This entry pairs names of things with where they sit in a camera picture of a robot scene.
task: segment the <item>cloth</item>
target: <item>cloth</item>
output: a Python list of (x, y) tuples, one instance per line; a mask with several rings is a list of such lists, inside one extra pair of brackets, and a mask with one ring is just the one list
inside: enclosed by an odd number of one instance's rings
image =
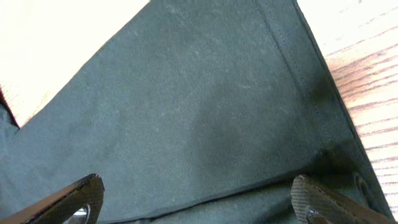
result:
[(106, 221), (341, 171), (391, 217), (291, 0), (151, 1), (8, 141), (0, 218), (93, 172)]

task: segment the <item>fabric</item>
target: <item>fabric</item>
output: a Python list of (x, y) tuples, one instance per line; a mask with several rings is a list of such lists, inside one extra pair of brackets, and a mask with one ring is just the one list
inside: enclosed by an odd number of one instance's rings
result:
[(391, 217), (291, 0), (151, 1), (3, 148), (0, 217), (93, 172), (103, 221), (341, 171)]

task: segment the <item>wooden surface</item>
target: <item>wooden surface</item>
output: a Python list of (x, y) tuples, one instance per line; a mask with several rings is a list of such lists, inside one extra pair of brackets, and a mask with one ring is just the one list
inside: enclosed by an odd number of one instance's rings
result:
[[(147, 1), (132, 2), (0, 0), (0, 87), (20, 126)], [(398, 1), (298, 2), (398, 219)]]

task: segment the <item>garment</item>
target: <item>garment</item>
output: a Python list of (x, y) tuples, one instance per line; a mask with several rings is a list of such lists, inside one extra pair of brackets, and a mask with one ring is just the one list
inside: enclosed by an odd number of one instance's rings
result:
[(391, 217), (291, 0), (151, 1), (9, 137), (1, 160), (0, 218), (93, 172), (106, 188), (100, 221), (337, 172), (363, 176), (373, 209)]

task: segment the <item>wooden table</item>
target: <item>wooden table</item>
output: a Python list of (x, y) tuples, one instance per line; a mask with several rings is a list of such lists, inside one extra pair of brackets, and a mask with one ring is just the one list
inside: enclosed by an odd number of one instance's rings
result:
[[(0, 87), (20, 126), (143, 1), (8, 1)], [(398, 219), (398, 1), (298, 0)]]

